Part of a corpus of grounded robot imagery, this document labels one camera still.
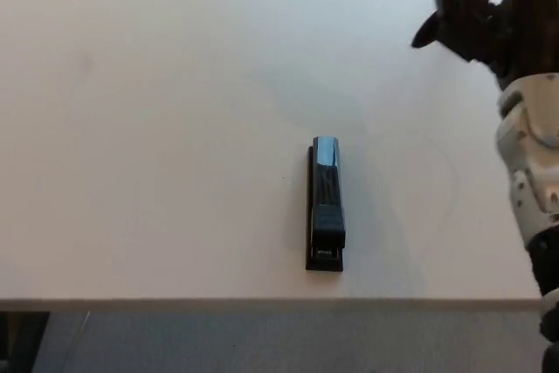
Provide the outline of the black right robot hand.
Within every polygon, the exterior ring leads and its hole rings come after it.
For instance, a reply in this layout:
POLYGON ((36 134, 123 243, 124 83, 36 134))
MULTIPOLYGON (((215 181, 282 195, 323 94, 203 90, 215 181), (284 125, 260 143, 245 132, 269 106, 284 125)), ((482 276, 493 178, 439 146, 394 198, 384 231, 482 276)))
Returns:
POLYGON ((438 42, 463 60, 478 61, 500 88, 558 71, 558 0, 435 0, 411 45, 438 42))

